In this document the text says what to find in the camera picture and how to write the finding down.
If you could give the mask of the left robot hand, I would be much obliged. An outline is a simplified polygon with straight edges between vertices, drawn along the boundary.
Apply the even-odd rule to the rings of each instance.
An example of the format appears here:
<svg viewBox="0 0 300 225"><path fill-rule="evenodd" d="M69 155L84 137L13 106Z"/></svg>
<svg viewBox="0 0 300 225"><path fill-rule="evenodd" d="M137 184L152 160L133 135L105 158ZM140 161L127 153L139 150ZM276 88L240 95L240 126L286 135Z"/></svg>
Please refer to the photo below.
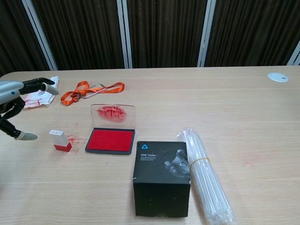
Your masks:
<svg viewBox="0 0 300 225"><path fill-rule="evenodd" d="M25 106L25 101L21 95L46 91L53 95L58 95L59 91L53 87L54 81L47 78L35 78L21 81L1 81L0 82L0 130L15 140L31 141L38 137L35 134L25 133L15 128L8 119L19 114Z"/></svg>

